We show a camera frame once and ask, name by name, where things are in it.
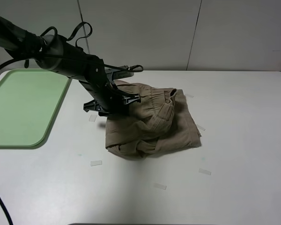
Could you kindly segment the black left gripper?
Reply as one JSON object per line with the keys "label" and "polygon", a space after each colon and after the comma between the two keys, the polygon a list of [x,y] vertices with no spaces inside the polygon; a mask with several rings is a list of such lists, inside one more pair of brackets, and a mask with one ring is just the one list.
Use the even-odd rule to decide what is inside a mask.
{"label": "black left gripper", "polygon": [[128,115],[129,106],[127,105],[141,102],[139,94],[124,95],[124,92],[108,79],[104,67],[88,65],[83,75],[85,80],[79,83],[93,97],[92,101],[83,105],[85,112],[95,111],[100,116]]}

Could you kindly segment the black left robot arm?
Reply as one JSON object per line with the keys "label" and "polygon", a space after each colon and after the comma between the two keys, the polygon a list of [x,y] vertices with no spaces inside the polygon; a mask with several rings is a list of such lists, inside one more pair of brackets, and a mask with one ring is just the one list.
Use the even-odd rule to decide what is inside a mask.
{"label": "black left robot arm", "polygon": [[41,69],[79,81],[93,97],[92,101],[83,105],[84,111],[95,111],[99,116],[128,115],[129,105],[140,102],[141,97],[120,90],[114,81],[142,72],[143,66],[106,65],[96,55],[69,44],[84,25],[85,22],[79,23],[69,38],[59,35],[53,26],[37,36],[0,16],[0,47],[12,57],[0,64],[0,70],[22,60],[28,68],[29,60],[33,59]]}

